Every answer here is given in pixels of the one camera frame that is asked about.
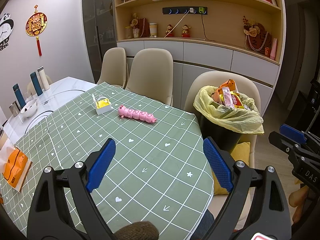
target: jeans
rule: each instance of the jeans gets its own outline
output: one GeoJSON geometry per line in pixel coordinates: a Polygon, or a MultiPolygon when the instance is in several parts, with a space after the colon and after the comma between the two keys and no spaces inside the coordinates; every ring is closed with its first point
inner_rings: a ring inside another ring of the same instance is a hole
{"type": "Polygon", "coordinates": [[[191,236],[190,240],[198,240],[204,237],[205,233],[209,230],[214,222],[214,217],[209,210],[206,210],[202,217],[196,231],[191,236]]]}

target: pink caterpillar toy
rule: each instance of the pink caterpillar toy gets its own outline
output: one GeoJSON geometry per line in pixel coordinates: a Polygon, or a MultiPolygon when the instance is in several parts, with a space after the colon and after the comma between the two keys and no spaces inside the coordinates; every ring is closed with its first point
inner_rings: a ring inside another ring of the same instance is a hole
{"type": "Polygon", "coordinates": [[[141,112],[140,110],[128,109],[124,105],[121,105],[118,108],[118,114],[121,115],[121,118],[129,117],[134,118],[141,121],[146,121],[148,123],[154,123],[157,119],[153,116],[153,114],[148,114],[147,112],[141,112]]]}

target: gold medallion ornament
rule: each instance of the gold medallion ornament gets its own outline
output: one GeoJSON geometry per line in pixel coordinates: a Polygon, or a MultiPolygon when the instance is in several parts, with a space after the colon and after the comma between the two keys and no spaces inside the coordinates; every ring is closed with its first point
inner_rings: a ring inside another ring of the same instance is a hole
{"type": "Polygon", "coordinates": [[[37,11],[38,5],[35,6],[34,14],[28,19],[26,24],[26,33],[29,36],[36,36],[39,56],[42,56],[41,48],[40,48],[40,41],[39,41],[39,34],[44,31],[45,27],[47,26],[47,17],[44,13],[37,11]]]}

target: blue gripper pad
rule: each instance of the blue gripper pad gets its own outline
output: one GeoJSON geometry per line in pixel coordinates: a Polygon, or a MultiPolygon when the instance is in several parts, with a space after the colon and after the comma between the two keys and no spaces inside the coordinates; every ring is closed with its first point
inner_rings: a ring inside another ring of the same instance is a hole
{"type": "Polygon", "coordinates": [[[289,125],[283,124],[280,126],[280,134],[290,138],[292,141],[295,141],[300,144],[306,143],[306,138],[304,137],[304,134],[295,128],[292,128],[289,125]]]}
{"type": "Polygon", "coordinates": [[[85,186],[87,191],[90,193],[98,188],[104,174],[106,173],[113,157],[116,153],[116,143],[114,140],[110,140],[110,142],[102,149],[99,157],[91,167],[88,175],[88,182],[85,186]]]}
{"type": "Polygon", "coordinates": [[[211,169],[216,175],[220,186],[225,188],[228,192],[231,192],[233,189],[231,171],[222,159],[218,150],[208,138],[203,141],[203,152],[207,157],[211,169]]]}

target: white sticker with red border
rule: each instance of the white sticker with red border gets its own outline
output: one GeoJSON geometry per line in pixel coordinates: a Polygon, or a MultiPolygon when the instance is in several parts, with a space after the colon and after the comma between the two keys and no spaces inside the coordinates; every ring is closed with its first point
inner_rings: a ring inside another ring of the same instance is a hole
{"type": "Polygon", "coordinates": [[[270,238],[268,236],[265,236],[261,233],[256,233],[251,240],[274,240],[273,238],[270,238]]]}

